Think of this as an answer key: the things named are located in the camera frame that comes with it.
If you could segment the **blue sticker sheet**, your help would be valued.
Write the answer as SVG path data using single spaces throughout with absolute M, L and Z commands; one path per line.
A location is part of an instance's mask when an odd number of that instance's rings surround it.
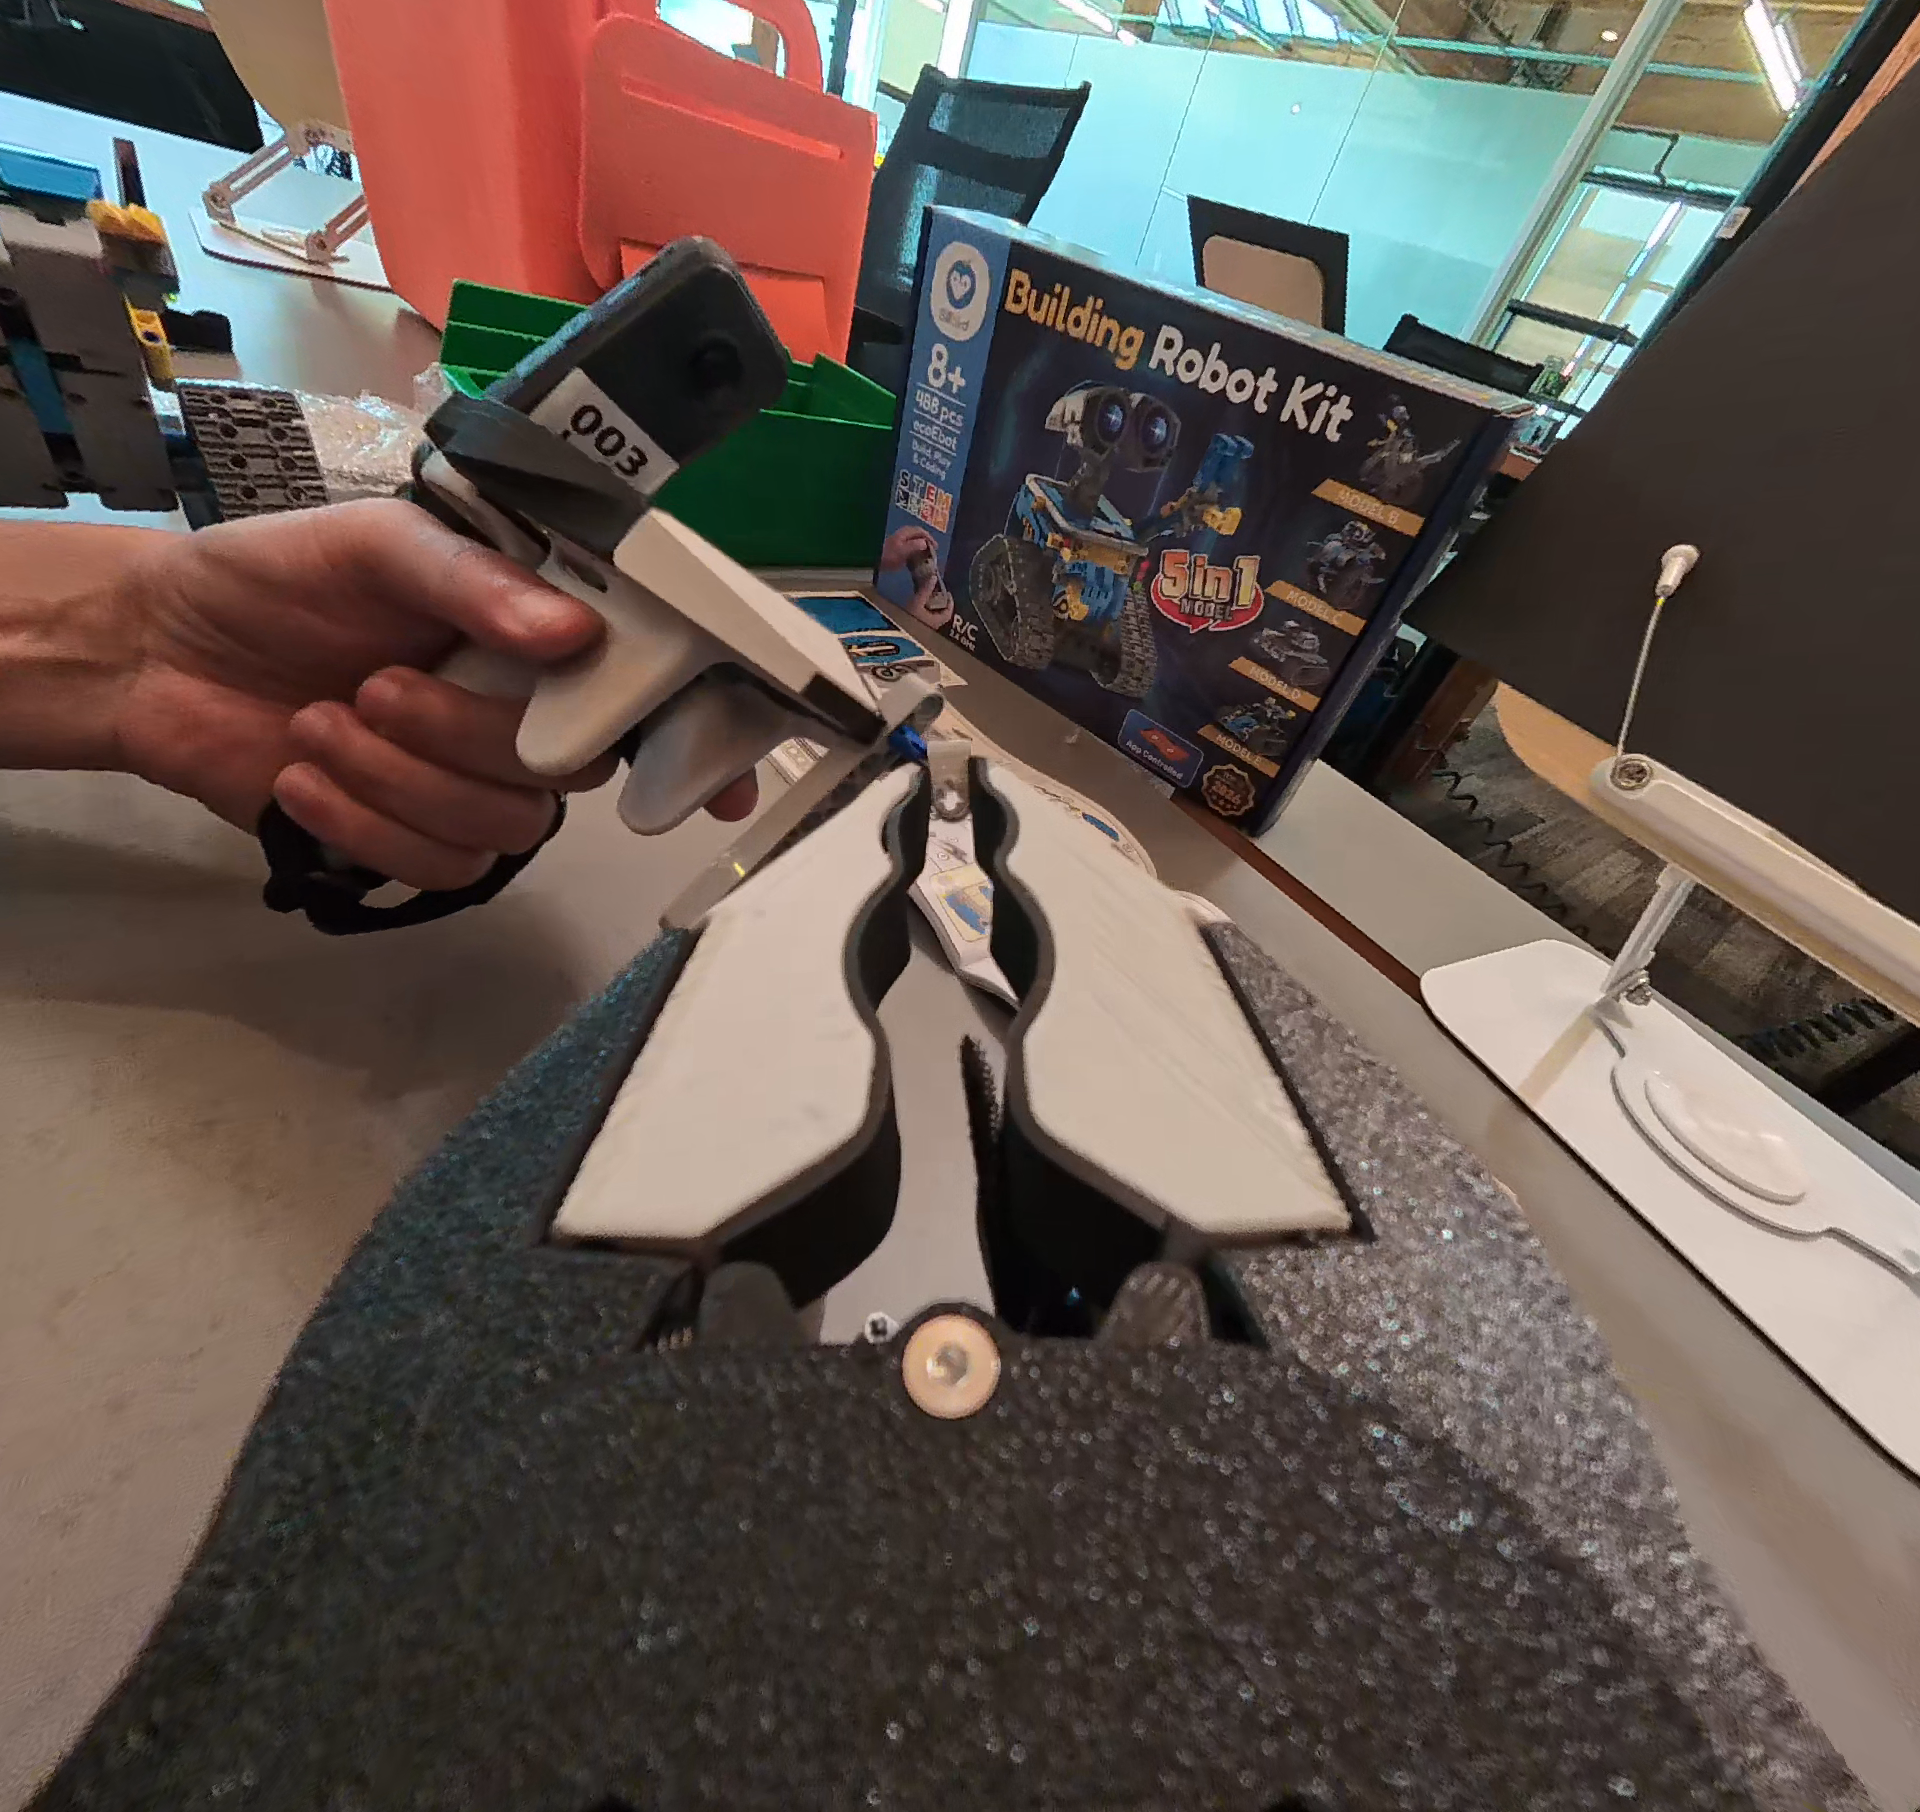
M 851 592 L 788 593 L 805 616 L 824 625 L 848 651 L 851 667 L 874 687 L 895 685 L 909 677 L 950 691 L 964 677 L 943 664 L 905 625 Z

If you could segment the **black mesh office chair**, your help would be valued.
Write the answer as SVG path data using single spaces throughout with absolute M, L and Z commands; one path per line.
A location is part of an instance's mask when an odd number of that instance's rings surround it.
M 849 364 L 868 348 L 903 338 L 924 212 L 950 208 L 1029 221 L 1090 97 L 1090 81 L 1053 91 L 923 69 L 874 174 Z

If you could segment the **clear plastic bag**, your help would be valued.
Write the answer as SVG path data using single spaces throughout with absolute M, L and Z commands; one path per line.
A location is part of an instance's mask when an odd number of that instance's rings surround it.
M 440 364 L 424 368 L 404 401 L 365 389 L 352 396 L 298 389 L 294 400 L 320 467 L 324 504 L 396 495 L 411 480 L 426 417 L 448 396 Z

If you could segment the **instruction booklet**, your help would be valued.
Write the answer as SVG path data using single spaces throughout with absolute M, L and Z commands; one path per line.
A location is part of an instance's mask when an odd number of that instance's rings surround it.
M 1205 933 L 1225 914 L 1165 888 L 1140 841 L 1080 791 L 975 749 L 934 791 L 924 866 L 911 888 L 952 970 L 1011 1007 L 1088 1010 L 1093 999 L 1165 1025 L 1239 1019 Z

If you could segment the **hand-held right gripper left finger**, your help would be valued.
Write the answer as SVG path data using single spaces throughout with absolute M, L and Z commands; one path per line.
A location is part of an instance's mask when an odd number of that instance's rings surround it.
M 879 1007 L 911 959 L 923 771 L 887 771 L 711 909 L 559 1200 L 551 1240 L 711 1274 L 795 1305 L 880 1245 L 899 1200 Z

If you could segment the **orange felt bag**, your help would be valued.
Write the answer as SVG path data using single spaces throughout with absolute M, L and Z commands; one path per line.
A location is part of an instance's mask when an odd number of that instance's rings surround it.
M 670 241 L 743 269 L 800 362 L 845 360 L 877 119 L 803 0 L 324 0 L 394 293 L 588 305 Z

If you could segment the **partly built toy robot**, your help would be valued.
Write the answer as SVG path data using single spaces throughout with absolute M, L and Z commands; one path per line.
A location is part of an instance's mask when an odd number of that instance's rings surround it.
M 195 528 L 327 502 L 294 393 L 180 378 L 226 356 L 227 318 L 177 311 L 180 273 L 140 198 L 130 141 L 118 197 L 95 168 L 2 150 L 2 504 L 180 510 Z

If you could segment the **beige laptop stand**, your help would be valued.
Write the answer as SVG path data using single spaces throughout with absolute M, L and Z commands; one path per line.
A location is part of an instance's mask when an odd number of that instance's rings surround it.
M 205 248 L 348 286 L 387 289 L 364 189 L 318 223 L 242 215 L 242 200 L 320 148 L 354 158 L 324 0 L 198 0 L 276 139 L 212 181 L 197 229 Z

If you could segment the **person's left hand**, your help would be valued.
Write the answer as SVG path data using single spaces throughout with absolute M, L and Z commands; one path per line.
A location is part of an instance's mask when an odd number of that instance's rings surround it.
M 411 504 L 347 504 L 205 533 L 143 533 L 110 597 L 103 767 L 250 828 L 276 802 L 348 864 L 426 891 L 536 847 L 559 796 L 519 702 L 432 677 L 470 641 L 535 669 L 599 618 Z

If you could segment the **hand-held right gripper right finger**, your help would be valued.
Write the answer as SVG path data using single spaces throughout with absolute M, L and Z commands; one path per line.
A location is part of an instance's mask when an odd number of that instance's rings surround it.
M 1357 1239 L 1209 904 L 1015 768 L 969 774 L 991 956 L 1017 994 L 995 1089 L 969 1071 L 995 1315 L 1100 1331 L 1137 1272 L 1168 1268 L 1216 1320 L 1225 1254 Z

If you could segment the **black chair with beige panel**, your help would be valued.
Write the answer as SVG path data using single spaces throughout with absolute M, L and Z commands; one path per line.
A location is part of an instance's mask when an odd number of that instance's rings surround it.
M 1198 286 L 1347 335 L 1349 235 L 1200 194 L 1188 194 L 1188 235 Z

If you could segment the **robot kit box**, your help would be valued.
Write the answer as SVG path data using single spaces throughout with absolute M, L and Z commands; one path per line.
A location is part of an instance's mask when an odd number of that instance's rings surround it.
M 1525 411 L 1011 217 L 932 208 L 877 592 L 1259 835 Z

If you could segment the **white laptop stand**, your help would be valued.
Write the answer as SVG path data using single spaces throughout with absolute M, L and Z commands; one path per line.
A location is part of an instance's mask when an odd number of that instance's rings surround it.
M 1661 1000 L 1646 968 L 1697 885 L 1785 912 L 1917 1008 L 1917 926 L 1644 758 L 1595 791 L 1668 857 L 1618 961 L 1538 939 L 1429 970 L 1433 1019 L 1733 1304 L 1841 1415 L 1919 1471 L 1919 1210 L 1837 1132 Z

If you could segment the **long grey building beam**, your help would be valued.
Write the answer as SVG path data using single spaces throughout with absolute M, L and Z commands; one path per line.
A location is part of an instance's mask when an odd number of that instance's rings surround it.
M 731 845 L 704 864 L 660 914 L 660 930 L 690 932 L 741 884 L 768 864 L 788 839 L 801 834 L 808 816 L 834 798 L 851 791 L 851 781 L 879 774 L 895 760 L 889 755 L 889 734 L 899 725 L 924 735 L 927 725 L 945 708 L 945 691 L 914 679 L 899 680 L 879 696 L 879 731 L 871 741 L 851 735 L 833 735 L 823 743 L 823 755 L 797 783 L 780 793 L 766 810 L 748 820 Z

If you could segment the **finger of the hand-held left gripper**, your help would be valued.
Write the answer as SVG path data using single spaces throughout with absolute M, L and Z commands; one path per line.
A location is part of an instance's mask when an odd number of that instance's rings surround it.
M 678 615 L 724 664 L 752 672 L 829 731 L 877 743 L 895 725 L 841 640 L 795 600 L 664 510 L 648 510 L 612 556 L 621 576 Z

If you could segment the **green plastic bin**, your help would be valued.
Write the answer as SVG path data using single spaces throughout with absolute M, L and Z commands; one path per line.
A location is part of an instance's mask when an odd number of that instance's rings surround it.
M 564 298 L 456 281 L 440 364 L 460 390 L 480 393 L 576 313 Z M 895 396 L 834 360 L 792 362 L 780 403 L 685 467 L 660 507 L 755 570 L 871 576 L 895 468 Z

